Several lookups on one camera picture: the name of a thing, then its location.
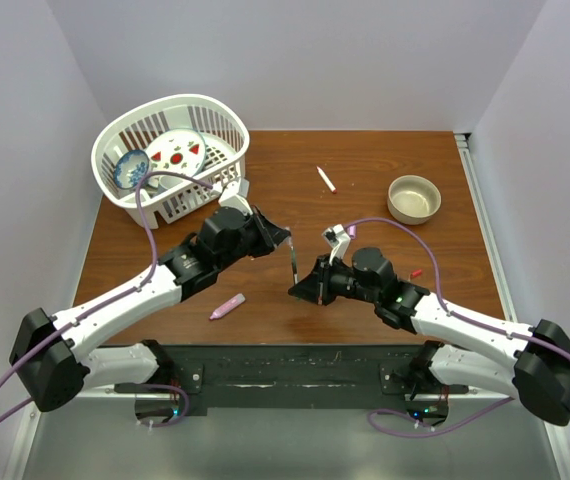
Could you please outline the green gel pen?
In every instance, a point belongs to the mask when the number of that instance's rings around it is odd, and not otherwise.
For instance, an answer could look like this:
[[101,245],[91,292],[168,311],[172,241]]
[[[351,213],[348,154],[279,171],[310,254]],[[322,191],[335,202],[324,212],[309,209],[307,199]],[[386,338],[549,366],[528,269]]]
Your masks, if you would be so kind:
[[290,248],[290,259],[291,259],[291,267],[292,267],[293,284],[296,285],[299,281],[296,252],[295,252],[295,248],[293,245],[290,245],[289,248]]

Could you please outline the purple highlighter cap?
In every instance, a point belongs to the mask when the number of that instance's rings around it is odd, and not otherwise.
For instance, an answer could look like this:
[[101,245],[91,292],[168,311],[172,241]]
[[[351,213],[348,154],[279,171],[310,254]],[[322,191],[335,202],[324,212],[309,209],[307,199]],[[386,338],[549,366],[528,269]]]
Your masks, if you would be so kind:
[[357,229],[355,225],[350,225],[347,229],[348,235],[351,239],[355,239],[357,236]]

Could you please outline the white red marker pen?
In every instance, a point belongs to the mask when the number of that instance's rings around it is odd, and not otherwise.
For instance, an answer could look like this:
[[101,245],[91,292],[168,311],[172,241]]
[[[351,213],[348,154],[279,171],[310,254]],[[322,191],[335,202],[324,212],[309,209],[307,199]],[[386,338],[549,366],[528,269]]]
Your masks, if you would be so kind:
[[332,194],[336,194],[337,193],[337,188],[334,185],[334,183],[331,181],[331,179],[329,178],[329,176],[326,174],[326,172],[320,167],[317,166],[316,170],[318,172],[318,175],[320,176],[320,178],[322,179],[322,181],[324,182],[324,184],[327,186],[327,188],[329,189],[329,191]]

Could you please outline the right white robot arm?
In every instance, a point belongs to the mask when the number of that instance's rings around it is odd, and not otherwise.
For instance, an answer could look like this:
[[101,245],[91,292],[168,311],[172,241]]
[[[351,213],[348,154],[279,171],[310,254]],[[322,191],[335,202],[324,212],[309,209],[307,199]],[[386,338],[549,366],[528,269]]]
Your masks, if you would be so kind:
[[475,387],[517,400],[548,423],[570,421],[570,339],[552,322],[512,324],[446,304],[400,279],[373,247],[357,250],[350,265],[329,254],[318,257],[288,293],[323,306],[338,297],[369,303],[385,325],[426,336],[396,376],[413,394]]

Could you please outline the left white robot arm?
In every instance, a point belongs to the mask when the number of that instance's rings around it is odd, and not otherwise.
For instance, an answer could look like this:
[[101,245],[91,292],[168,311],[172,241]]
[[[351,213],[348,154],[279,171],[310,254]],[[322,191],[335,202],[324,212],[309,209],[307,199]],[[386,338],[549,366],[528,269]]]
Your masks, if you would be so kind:
[[104,342],[214,285],[237,261],[271,254],[290,235],[258,208],[244,213],[221,207],[199,231],[128,282],[53,315],[41,308],[27,314],[9,361],[42,412],[60,408],[83,390],[111,384],[141,384],[161,392],[175,367],[158,342],[117,348],[106,348]]

